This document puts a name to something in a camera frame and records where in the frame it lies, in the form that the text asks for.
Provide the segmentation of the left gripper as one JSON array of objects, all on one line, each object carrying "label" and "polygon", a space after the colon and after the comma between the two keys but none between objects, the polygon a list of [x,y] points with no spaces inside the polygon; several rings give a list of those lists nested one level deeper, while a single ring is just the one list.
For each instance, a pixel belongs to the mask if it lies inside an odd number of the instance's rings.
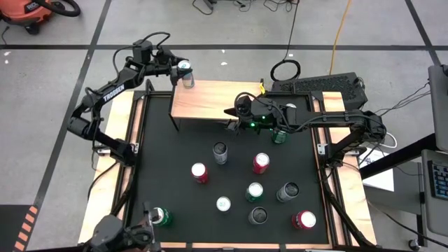
[{"label": "left gripper", "polygon": [[177,85],[179,81],[178,68],[180,62],[189,59],[175,56],[171,50],[160,48],[150,61],[150,75],[158,76],[161,74],[169,75],[172,85]]}]

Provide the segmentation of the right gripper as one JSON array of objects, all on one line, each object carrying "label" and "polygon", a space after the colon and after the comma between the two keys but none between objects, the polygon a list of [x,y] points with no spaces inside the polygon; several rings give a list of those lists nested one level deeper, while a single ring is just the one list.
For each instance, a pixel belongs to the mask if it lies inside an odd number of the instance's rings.
[{"label": "right gripper", "polygon": [[[286,132],[291,130],[286,121],[285,108],[280,107],[275,101],[268,98],[251,99],[251,115],[240,120],[230,120],[226,124],[226,130],[238,133],[240,129],[260,130],[279,129]],[[240,114],[236,108],[227,108],[225,114],[239,118]]]}]

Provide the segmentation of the white Celsius can black lid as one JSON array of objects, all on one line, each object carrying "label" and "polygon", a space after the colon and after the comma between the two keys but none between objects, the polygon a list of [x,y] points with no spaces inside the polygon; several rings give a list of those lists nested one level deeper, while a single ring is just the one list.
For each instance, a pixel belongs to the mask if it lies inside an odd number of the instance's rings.
[{"label": "white Celsius can black lid", "polygon": [[217,142],[213,146],[214,160],[219,165],[224,165],[228,160],[228,147],[223,142]]},{"label": "white Celsius can black lid", "polygon": [[300,189],[298,185],[294,182],[285,183],[280,189],[276,192],[276,198],[280,202],[288,202],[296,198],[300,193]]},{"label": "white Celsius can black lid", "polygon": [[265,208],[257,206],[248,214],[248,221],[253,225],[261,225],[268,219],[268,212]]}]

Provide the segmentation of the wooden shelf black metal legs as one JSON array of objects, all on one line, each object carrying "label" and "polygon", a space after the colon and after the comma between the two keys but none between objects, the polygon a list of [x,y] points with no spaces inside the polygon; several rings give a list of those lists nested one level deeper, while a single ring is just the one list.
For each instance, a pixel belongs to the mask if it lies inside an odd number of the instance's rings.
[{"label": "wooden shelf black metal legs", "polygon": [[225,109],[234,107],[235,97],[248,92],[261,94],[259,82],[223,80],[194,80],[194,86],[186,88],[179,80],[174,88],[170,115],[174,119],[201,119],[228,122],[237,117],[228,115]]}]

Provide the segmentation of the green Sprite can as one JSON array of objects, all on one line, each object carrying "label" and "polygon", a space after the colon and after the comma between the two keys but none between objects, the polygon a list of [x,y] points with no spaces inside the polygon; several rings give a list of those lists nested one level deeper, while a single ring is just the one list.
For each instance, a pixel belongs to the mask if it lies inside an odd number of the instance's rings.
[{"label": "green Sprite can", "polygon": [[245,192],[245,198],[248,202],[255,202],[263,196],[263,186],[260,183],[251,183]]},{"label": "green Sprite can", "polygon": [[273,129],[272,130],[271,138],[275,144],[284,143],[287,139],[287,136],[288,136],[288,133],[286,131],[283,131],[281,129]]},{"label": "green Sprite can", "polygon": [[162,207],[155,207],[151,210],[151,222],[155,226],[167,226],[170,225],[173,217],[172,214]]}]

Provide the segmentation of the red Fanta can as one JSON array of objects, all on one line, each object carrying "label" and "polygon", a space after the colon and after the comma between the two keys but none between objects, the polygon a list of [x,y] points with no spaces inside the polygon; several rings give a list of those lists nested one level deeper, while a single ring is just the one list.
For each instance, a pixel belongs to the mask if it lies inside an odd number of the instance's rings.
[{"label": "red Fanta can", "polygon": [[316,217],[311,211],[304,210],[292,215],[291,222],[296,229],[310,230],[316,224]]},{"label": "red Fanta can", "polygon": [[270,165],[270,157],[266,153],[259,153],[253,159],[253,172],[263,174]]},{"label": "red Fanta can", "polygon": [[192,177],[196,180],[198,183],[207,183],[209,180],[208,177],[208,170],[206,166],[201,163],[197,162],[191,167],[191,174]]}]

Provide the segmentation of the black table mat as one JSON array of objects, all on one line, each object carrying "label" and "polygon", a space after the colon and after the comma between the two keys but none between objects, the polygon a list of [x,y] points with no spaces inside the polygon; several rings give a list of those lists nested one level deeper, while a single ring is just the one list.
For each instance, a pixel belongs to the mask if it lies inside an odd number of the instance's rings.
[{"label": "black table mat", "polygon": [[[182,120],[175,127],[168,115],[169,99],[150,99],[145,118],[143,142],[137,164],[136,192],[130,204],[128,222],[136,225],[143,216],[143,203],[166,208],[173,221],[157,227],[161,242],[326,244],[326,215],[318,182],[311,132],[291,134],[275,144],[270,131],[229,132],[220,122]],[[227,162],[217,164],[213,147],[227,146]],[[269,167],[263,174],[253,172],[253,159],[259,153],[269,155]],[[198,183],[191,167],[203,163],[208,170],[207,183]],[[245,198],[251,183],[260,183],[262,197],[255,202]],[[294,182],[299,195],[280,202],[276,193],[285,183]],[[231,201],[226,213],[216,208],[216,200]],[[268,219],[261,225],[249,223],[248,215],[263,207]],[[292,215],[311,211],[316,224],[310,230],[296,229]]]}]

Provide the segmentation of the black perforated computer case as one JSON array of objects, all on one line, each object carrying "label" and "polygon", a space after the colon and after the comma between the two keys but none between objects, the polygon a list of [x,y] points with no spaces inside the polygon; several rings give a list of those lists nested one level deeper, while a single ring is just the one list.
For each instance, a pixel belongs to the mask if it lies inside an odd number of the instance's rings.
[{"label": "black perforated computer case", "polygon": [[273,92],[340,92],[346,110],[359,109],[367,101],[363,79],[354,72],[273,82]]}]

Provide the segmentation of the white paper sheet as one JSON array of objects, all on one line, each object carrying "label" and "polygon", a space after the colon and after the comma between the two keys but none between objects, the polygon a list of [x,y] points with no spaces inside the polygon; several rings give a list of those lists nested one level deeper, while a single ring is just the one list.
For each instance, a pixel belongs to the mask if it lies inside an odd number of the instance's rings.
[{"label": "white paper sheet", "polygon": [[[374,149],[370,153],[371,150],[371,148],[367,148],[367,150],[359,156],[358,165],[360,170],[362,170],[365,166],[383,158],[385,155],[388,155],[388,153],[383,153],[378,148]],[[363,185],[393,192],[395,190],[393,170],[389,169],[369,178],[364,178]]]}]

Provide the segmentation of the orange shop vacuum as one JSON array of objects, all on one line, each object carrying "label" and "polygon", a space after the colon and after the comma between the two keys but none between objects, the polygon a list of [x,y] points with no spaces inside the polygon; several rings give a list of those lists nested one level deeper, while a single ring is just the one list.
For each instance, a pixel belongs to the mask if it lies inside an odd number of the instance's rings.
[{"label": "orange shop vacuum", "polygon": [[40,2],[47,6],[53,5],[51,0],[0,0],[0,20],[24,27],[28,34],[37,35],[40,24],[53,13]]}]

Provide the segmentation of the black metal beam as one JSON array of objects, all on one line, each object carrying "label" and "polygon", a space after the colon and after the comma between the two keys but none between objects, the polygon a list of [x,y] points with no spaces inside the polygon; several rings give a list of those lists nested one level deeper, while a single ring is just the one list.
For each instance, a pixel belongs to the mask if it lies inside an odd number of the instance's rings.
[{"label": "black metal beam", "polygon": [[361,178],[369,178],[417,158],[423,150],[444,151],[448,153],[448,134],[437,135],[436,133],[432,133],[392,154],[364,166],[360,169]]}]

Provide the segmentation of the black keyboard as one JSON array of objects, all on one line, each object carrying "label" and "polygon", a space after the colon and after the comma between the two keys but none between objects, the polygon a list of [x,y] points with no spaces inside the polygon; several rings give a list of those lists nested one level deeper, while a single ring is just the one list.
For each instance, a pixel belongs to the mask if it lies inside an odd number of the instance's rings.
[{"label": "black keyboard", "polygon": [[428,161],[428,177],[431,195],[448,201],[448,164]]}]

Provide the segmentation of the grey workstation cart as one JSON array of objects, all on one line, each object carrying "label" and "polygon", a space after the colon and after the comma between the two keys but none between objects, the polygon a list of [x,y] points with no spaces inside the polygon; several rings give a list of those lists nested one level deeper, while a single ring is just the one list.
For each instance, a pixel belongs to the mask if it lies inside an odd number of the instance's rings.
[{"label": "grey workstation cart", "polygon": [[423,235],[429,230],[448,237],[448,201],[431,195],[428,177],[428,161],[448,165],[448,154],[423,150],[420,157],[420,162],[406,162],[402,168],[391,168],[393,192],[365,185],[367,198],[373,203],[415,214],[417,230]]}]

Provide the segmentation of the black mat with orange stripes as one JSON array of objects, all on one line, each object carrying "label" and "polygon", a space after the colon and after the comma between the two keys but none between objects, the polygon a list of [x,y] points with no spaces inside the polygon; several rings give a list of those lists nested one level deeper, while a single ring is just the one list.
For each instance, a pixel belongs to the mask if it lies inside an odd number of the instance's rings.
[{"label": "black mat with orange stripes", "polygon": [[0,204],[0,252],[26,250],[38,213],[34,205]]}]

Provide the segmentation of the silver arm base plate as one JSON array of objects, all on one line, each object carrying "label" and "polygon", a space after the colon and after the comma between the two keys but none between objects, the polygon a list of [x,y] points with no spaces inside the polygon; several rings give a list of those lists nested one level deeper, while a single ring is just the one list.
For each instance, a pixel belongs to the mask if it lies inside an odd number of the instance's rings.
[{"label": "silver arm base plate", "polygon": [[[316,147],[317,147],[317,151],[318,151],[319,155],[323,155],[326,152],[328,152],[328,150],[329,150],[329,147],[328,147],[327,143],[318,143]],[[355,149],[352,149],[352,150],[348,151],[346,154],[347,155],[351,155],[351,156],[359,156],[361,154],[364,154],[364,152],[366,150],[367,150],[366,147],[359,146],[359,147],[357,147]]]},{"label": "silver arm base plate", "polygon": [[[132,143],[131,147],[135,154],[137,154],[139,152],[139,144],[138,143]],[[98,155],[109,155],[111,153],[111,150],[107,146],[98,146],[95,148],[95,152]]]}]

